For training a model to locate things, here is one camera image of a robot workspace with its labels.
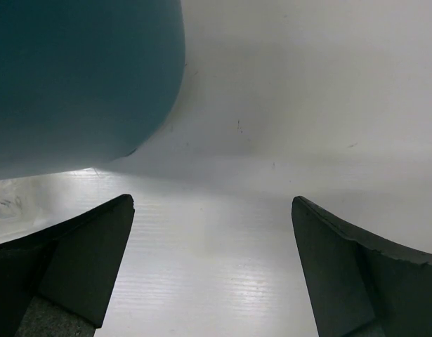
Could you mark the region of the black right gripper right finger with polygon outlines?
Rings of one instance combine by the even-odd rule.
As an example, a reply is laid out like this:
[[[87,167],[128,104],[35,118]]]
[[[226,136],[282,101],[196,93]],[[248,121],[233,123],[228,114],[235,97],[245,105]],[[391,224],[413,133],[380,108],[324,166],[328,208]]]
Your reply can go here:
[[[432,254],[304,197],[292,225],[319,336],[432,336]]]

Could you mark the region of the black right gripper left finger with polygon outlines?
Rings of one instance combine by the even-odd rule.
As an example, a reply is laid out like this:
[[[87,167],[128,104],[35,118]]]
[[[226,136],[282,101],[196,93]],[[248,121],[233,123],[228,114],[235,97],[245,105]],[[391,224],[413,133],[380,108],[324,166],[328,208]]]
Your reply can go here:
[[[122,194],[0,244],[0,336],[93,336],[101,328],[134,217]]]

